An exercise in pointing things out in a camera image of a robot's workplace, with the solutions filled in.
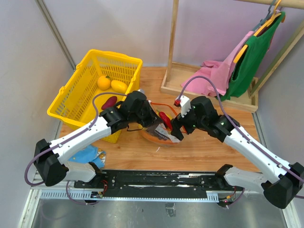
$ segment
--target plastic basket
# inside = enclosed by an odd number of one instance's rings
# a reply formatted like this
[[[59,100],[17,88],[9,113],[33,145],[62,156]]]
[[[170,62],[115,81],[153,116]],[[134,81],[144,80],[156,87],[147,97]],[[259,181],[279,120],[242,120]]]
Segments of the plastic basket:
[[[111,80],[119,80],[128,85],[125,94],[139,89],[140,70],[143,61],[111,51],[90,50],[76,66],[76,71],[60,88],[58,95],[47,110],[47,114],[63,121],[76,130],[94,119],[96,113],[92,105],[95,95],[102,92],[114,92],[112,88],[100,90],[97,80],[101,75],[108,75]],[[102,95],[95,100],[98,111],[112,95]],[[117,96],[117,101],[125,96]],[[121,131],[103,140],[115,143]]]

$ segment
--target wooden rack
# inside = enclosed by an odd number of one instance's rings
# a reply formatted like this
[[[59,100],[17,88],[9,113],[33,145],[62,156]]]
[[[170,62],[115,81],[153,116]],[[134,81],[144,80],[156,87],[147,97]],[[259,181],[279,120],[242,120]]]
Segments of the wooden rack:
[[[254,3],[268,4],[270,5],[272,0],[238,0],[238,1],[248,1]],[[181,83],[192,76],[196,71],[200,69],[200,66],[194,66],[184,63],[173,62],[173,48],[174,48],[174,38],[177,23],[177,13],[178,13],[179,0],[173,0],[173,10],[172,10],[172,22],[171,22],[171,36],[170,36],[170,46],[169,46],[169,57],[168,57],[168,68],[163,78],[161,84],[161,91],[163,93],[168,93],[172,95],[179,95],[181,92]],[[283,0],[280,6],[304,9],[304,0]],[[270,64],[266,72],[261,76],[260,79],[253,78],[250,87],[247,92],[240,97],[231,97],[231,100],[226,100],[223,102],[225,107],[235,108],[243,111],[248,111],[254,113],[258,108],[258,91],[264,85],[266,80],[273,74],[276,68],[280,65],[283,59],[291,51],[291,49],[296,45],[299,39],[304,35],[304,21],[300,24],[298,29],[286,42],[284,47],[277,54],[273,62]],[[184,94],[189,98],[195,98],[200,96],[200,94],[191,93],[185,91]],[[212,103],[217,106],[218,100],[214,97],[208,97]]]

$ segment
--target yellow fruit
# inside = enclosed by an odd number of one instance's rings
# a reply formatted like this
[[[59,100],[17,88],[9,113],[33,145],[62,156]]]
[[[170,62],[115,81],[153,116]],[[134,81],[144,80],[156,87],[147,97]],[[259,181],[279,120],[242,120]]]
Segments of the yellow fruit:
[[[111,82],[111,87],[115,92],[122,93],[122,94],[124,94],[128,89],[128,86],[127,86],[126,83],[123,83],[123,82],[118,81],[118,80],[113,80]]]
[[[107,90],[111,86],[111,80],[109,76],[100,76],[97,80],[97,85],[101,90]]]

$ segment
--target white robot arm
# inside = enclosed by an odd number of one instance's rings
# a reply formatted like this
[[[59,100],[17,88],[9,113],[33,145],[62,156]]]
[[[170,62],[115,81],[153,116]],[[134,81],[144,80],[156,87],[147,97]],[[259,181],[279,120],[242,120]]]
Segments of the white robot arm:
[[[279,208],[285,208],[302,188],[299,180],[282,169],[282,166],[288,167],[303,178],[304,167],[302,165],[298,163],[291,165],[277,157],[251,137],[237,121],[233,120],[249,140],[245,139],[224,115],[217,114],[208,98],[200,96],[190,101],[189,98],[183,96],[180,106],[181,114],[171,120],[173,136],[179,140],[183,139],[181,127],[185,128],[187,134],[192,133],[195,129],[206,131],[211,137],[215,137],[239,151],[262,172],[242,171],[226,164],[216,173],[219,185],[240,186],[263,193],[268,201]],[[79,164],[70,162],[68,159],[96,140],[127,128],[129,123],[134,122],[144,127],[162,123],[162,119],[153,111],[146,96],[138,91],[130,93],[123,103],[102,111],[93,126],[90,127],[90,122],[71,134],[49,143],[45,140],[39,141],[36,145],[35,155],[50,148],[50,145],[59,145],[34,163],[44,183],[52,186],[62,180],[100,182],[101,172],[94,163]],[[84,131],[83,134],[75,137],[82,131]],[[72,138],[72,140],[65,142],[67,138]],[[280,165],[265,156],[253,143],[261,147]]]

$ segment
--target blue cloth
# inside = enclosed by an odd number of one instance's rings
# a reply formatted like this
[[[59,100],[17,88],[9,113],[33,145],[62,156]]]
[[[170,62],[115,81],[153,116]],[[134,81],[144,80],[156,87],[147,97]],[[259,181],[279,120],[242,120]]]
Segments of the blue cloth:
[[[105,164],[102,162],[102,160],[98,157],[102,152],[98,152],[98,148],[92,145],[89,145],[85,147],[84,149],[78,151],[76,154],[74,154],[69,161],[70,162],[78,162],[78,163],[88,163],[88,162],[94,162],[97,167],[100,169],[105,166]]]

